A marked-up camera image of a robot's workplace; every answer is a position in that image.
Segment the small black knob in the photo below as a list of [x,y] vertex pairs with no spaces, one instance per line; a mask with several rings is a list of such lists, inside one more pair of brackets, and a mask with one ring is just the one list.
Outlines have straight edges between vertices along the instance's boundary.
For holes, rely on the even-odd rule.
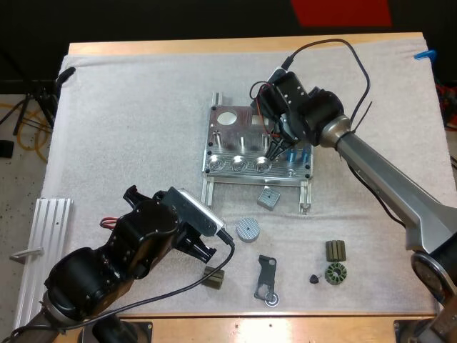
[[318,284],[319,283],[319,277],[317,275],[311,275],[309,278],[310,283],[312,284]]

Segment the blue object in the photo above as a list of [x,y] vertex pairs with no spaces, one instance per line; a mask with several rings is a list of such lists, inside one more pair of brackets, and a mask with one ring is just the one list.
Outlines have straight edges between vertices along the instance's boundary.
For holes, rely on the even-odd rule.
[[308,158],[309,158],[308,151],[303,149],[303,152],[301,153],[301,161],[306,163],[308,161]]
[[433,63],[436,60],[436,51],[435,50],[428,50],[424,52],[419,52],[418,54],[414,55],[414,59],[425,59],[429,58],[430,61]]
[[297,151],[295,149],[289,149],[287,154],[287,161],[295,162],[295,158],[297,157]]

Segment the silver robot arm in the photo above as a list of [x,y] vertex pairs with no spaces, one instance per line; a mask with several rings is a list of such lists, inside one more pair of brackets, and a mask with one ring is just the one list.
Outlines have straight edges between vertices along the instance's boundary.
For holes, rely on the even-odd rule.
[[304,90],[296,75],[280,70],[254,98],[258,114],[275,124],[266,157],[274,160],[299,141],[334,148],[356,178],[399,219],[406,249],[418,278],[444,306],[425,331],[423,343],[457,342],[457,209],[444,206],[351,131],[338,97],[326,90]]
[[457,209],[440,204],[351,132],[346,116],[325,125],[319,144],[334,148],[404,223],[413,270],[444,306],[418,341],[457,342]]

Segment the red wire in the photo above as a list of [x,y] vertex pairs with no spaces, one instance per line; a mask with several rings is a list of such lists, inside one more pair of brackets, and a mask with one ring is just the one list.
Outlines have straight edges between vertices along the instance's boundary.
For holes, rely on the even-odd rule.
[[116,217],[105,217],[103,218],[101,221],[100,221],[100,226],[105,228],[105,229],[114,229],[114,227],[116,226],[116,223],[117,223],[117,219]]

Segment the tripod leg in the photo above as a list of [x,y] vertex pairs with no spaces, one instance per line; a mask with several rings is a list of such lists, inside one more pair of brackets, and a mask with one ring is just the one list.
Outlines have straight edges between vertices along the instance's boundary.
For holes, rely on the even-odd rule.
[[18,109],[18,107],[21,106],[25,101],[26,101],[25,99],[21,100],[16,105],[14,105],[14,107],[7,114],[5,114],[5,116],[2,119],[0,119],[0,125],[2,125],[3,122],[5,120],[7,120],[9,118],[9,116],[11,116],[13,114],[13,112],[16,111]]
[[17,132],[19,130],[19,127],[21,126],[22,119],[24,118],[24,115],[27,110],[27,106],[29,105],[30,98],[31,98],[30,94],[27,94],[26,98],[24,99],[24,103],[22,104],[22,108],[21,108],[21,113],[19,114],[19,118],[17,119],[16,126],[14,127],[13,136],[17,136]]
[[54,127],[54,117],[56,116],[56,105],[54,103],[54,100],[49,96],[46,96],[46,101],[43,100],[42,95],[39,97],[36,97],[35,100],[38,102],[38,105],[40,105],[41,110],[43,111],[44,116],[46,117],[46,120],[48,121],[48,124],[51,128]]

